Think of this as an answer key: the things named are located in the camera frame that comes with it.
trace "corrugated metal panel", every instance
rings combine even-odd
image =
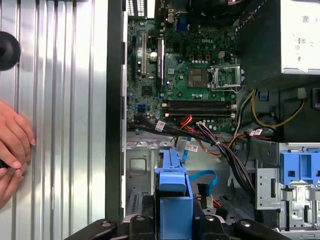
[[[2,240],[61,240],[105,214],[107,0],[0,0],[20,42],[0,99],[37,136],[20,190],[0,211]]]

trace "motherboard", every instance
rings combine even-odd
[[[127,120],[144,115],[178,127],[192,115],[214,133],[232,133],[241,80],[235,28],[182,22],[128,22]]]

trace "black rubber foot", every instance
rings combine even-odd
[[[13,68],[20,59],[21,48],[10,33],[0,31],[0,71]]]

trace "green circuit board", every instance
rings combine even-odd
[[[233,91],[211,91],[206,84],[192,86],[192,77],[207,83],[204,73],[210,66],[236,64],[235,29],[201,28],[197,32],[177,32],[173,27],[166,29],[165,97],[172,100],[234,101]],[[219,84],[236,84],[236,69],[219,71]]]
[[[140,72],[141,66],[137,63],[142,61],[142,37],[145,34],[148,35],[145,52],[147,61],[146,73],[142,74]],[[218,31],[214,28],[204,28],[199,34],[199,32],[181,33],[175,31],[174,28],[167,28],[163,91],[158,91],[156,88],[157,61],[154,61],[154,54],[157,52],[157,44],[150,39],[157,34],[158,28],[153,20],[130,20],[128,22],[127,120],[129,123],[135,122],[135,117],[141,114],[137,108],[139,105],[146,106],[146,111],[143,114],[151,123],[162,120],[177,127],[181,118],[165,117],[162,103],[165,103],[166,100],[235,102],[236,94],[234,91],[212,91],[207,86],[190,87],[189,85],[190,71],[194,71],[194,76],[196,76],[197,71],[207,71],[210,66],[236,64],[237,60],[233,57],[235,51],[234,29]],[[136,38],[135,48],[130,45],[133,37]],[[202,43],[202,39],[208,40],[209,43]],[[133,51],[136,52],[135,62],[133,62]],[[219,57],[220,52],[224,52],[225,57]],[[218,79],[221,85],[234,84],[236,82],[234,69],[221,69]],[[231,117],[205,116],[194,118],[194,121],[206,122],[208,127],[216,133],[234,131],[234,119]]]

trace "dell logo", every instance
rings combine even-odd
[[[201,39],[201,42],[203,44],[213,44],[214,41],[212,39]]]

